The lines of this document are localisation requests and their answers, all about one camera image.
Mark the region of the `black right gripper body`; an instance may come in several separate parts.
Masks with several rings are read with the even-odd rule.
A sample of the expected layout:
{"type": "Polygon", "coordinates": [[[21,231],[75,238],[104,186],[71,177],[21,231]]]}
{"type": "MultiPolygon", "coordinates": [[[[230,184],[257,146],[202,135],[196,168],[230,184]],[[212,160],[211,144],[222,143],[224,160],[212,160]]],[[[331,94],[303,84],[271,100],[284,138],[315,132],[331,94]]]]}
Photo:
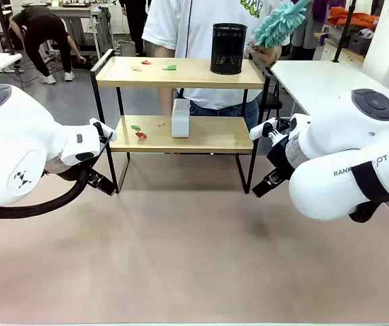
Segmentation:
{"type": "Polygon", "coordinates": [[[265,177],[268,182],[283,182],[289,180],[295,171],[295,168],[292,167],[286,157],[286,145],[288,141],[288,136],[283,136],[281,140],[274,141],[272,149],[267,154],[267,159],[275,167],[275,169],[265,177]]]}

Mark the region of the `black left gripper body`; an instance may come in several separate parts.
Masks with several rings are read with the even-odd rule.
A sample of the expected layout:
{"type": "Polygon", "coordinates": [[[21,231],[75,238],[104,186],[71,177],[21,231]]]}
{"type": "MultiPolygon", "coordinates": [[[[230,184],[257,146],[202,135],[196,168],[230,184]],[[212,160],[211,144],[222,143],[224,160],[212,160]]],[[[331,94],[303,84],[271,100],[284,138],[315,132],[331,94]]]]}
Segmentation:
{"type": "Polygon", "coordinates": [[[86,169],[88,185],[100,185],[105,178],[102,174],[94,170],[94,165],[97,161],[98,158],[90,158],[79,164],[81,169],[86,169]]]}

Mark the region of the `person's left hand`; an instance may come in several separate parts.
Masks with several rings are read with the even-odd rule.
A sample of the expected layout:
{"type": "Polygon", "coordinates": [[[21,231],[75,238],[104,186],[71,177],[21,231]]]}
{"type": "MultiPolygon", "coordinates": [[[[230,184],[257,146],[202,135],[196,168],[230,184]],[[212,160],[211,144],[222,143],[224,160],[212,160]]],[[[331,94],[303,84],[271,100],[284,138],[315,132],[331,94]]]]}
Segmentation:
{"type": "Polygon", "coordinates": [[[272,48],[265,48],[263,46],[246,46],[244,58],[249,59],[250,55],[256,54],[258,55],[259,60],[266,67],[270,67],[281,57],[281,53],[281,46],[274,46],[272,48]]]}

